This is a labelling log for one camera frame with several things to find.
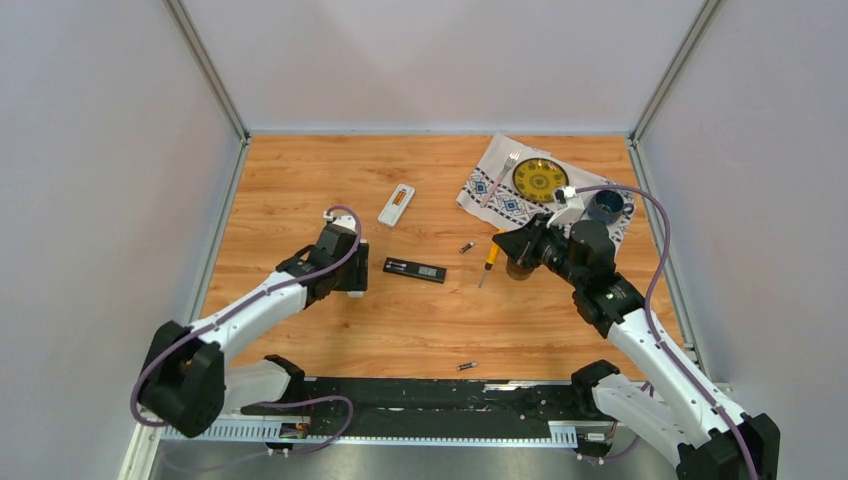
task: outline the white cloth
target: white cloth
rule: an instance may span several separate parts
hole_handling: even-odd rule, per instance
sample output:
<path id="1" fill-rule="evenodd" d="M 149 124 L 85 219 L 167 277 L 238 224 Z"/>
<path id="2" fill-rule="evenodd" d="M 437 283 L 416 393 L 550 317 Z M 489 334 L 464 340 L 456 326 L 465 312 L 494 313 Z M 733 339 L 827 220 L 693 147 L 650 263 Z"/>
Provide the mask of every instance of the white cloth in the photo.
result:
<path id="1" fill-rule="evenodd" d="M 492 138 L 489 147 L 483 153 L 483 157 L 477 162 L 477 166 L 471 171 L 462 189 L 460 189 L 459 195 L 456 197 L 457 205 L 480 220 L 505 230 L 515 230 L 518 227 L 524 226 L 536 213 L 553 213 L 556 210 L 555 203 L 537 203 L 518 194 L 512 183 L 512 172 L 507 173 L 504 177 L 486 207 L 480 207 L 480 201 L 486 195 L 489 188 L 491 188 L 492 182 L 494 182 L 501 173 L 501 170 L 503 170 L 504 163 L 509 154 L 519 149 L 521 150 L 521 156 L 518 158 L 516 165 L 528 158 L 540 157 L 549 159 L 556 162 L 565 170 L 570 185 L 576 188 L 600 184 L 616 185 L 615 182 L 608 178 L 595 175 L 574 165 L 557 160 L 551 156 L 550 152 L 528 147 L 504 135 L 497 134 Z M 585 205 L 588 205 L 595 193 L 581 193 L 580 198 Z M 626 202 L 633 203 L 634 209 L 636 208 L 633 195 L 630 192 L 619 190 L 619 193 L 622 194 Z M 627 227 L 630 225 L 632 218 L 632 213 L 629 215 L 622 214 L 615 223 L 607 227 L 610 232 L 610 238 L 615 243 L 616 253 L 621 246 L 621 241 L 624 239 L 624 234 L 627 232 Z M 566 226 L 566 235 L 568 235 L 570 228 L 571 225 Z"/>

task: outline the yellow plate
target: yellow plate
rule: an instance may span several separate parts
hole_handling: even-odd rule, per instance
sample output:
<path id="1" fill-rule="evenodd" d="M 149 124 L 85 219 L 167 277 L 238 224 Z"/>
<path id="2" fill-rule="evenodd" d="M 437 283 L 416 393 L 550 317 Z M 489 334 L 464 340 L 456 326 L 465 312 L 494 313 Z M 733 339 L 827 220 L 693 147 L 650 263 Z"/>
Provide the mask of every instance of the yellow plate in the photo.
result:
<path id="1" fill-rule="evenodd" d="M 539 203 L 554 201 L 554 189 L 568 185 L 568 175 L 556 162 L 530 158 L 512 171 L 512 184 L 522 196 Z"/>

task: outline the fork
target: fork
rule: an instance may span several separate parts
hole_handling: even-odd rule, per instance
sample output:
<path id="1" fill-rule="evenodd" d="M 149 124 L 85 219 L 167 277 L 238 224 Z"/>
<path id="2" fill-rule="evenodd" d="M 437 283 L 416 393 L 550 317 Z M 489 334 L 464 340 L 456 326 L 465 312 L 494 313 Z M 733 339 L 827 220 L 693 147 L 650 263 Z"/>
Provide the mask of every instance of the fork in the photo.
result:
<path id="1" fill-rule="evenodd" d="M 495 181 L 492 183 L 492 188 L 490 188 L 489 191 L 486 192 L 486 195 L 483 197 L 483 200 L 480 201 L 480 208 L 486 208 L 486 205 L 489 203 L 489 199 L 492 198 L 492 195 L 495 193 L 495 190 L 498 189 L 498 186 L 500 186 L 501 182 L 503 181 L 503 177 L 505 177 L 510 170 L 515 168 L 515 162 L 518 161 L 518 157 L 520 156 L 521 150 L 515 150 L 509 154 L 509 156 L 506 158 L 506 163 L 504 163 L 503 170 L 501 170 L 501 173 L 500 175 L 498 175 L 498 178 L 496 178 Z"/>

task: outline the mug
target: mug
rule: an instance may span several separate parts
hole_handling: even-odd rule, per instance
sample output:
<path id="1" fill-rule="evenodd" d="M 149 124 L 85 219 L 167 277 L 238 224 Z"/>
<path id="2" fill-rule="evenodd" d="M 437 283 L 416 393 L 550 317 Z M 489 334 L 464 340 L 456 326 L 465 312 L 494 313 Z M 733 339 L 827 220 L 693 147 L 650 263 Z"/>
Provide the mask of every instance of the mug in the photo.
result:
<path id="1" fill-rule="evenodd" d="M 589 201 L 586 214 L 592 220 L 612 225 L 622 214 L 633 213 L 634 208 L 632 203 L 625 202 L 624 197 L 615 190 L 599 190 Z"/>

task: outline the wooden tabletop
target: wooden tabletop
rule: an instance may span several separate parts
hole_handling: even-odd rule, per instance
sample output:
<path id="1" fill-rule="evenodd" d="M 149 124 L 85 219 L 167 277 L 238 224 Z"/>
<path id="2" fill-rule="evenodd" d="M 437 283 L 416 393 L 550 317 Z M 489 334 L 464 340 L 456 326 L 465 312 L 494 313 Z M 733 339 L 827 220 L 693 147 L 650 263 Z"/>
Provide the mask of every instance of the wooden tabletop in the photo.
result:
<path id="1" fill-rule="evenodd" d="M 635 185 L 621 137 L 513 137 L 562 161 Z M 496 229 L 455 203 L 488 136 L 260 136 L 253 139 L 204 306 L 214 313 L 261 283 L 281 260 L 315 242 L 321 213 L 342 204 L 361 217 L 371 244 L 364 298 L 333 293 L 283 320 L 236 365 L 281 355 L 307 375 L 563 380 L 604 358 L 631 379 L 644 375 L 578 315 L 571 287 L 546 269 L 507 277 L 500 256 L 477 283 Z M 377 215 L 399 183 L 416 188 L 398 225 Z M 459 248 L 474 241 L 466 252 Z M 448 269 L 444 284 L 384 273 L 387 256 Z M 657 267 L 636 214 L 616 258 L 642 292 Z M 679 342 L 665 283 L 653 307 Z M 458 372 L 459 364 L 478 367 Z"/>

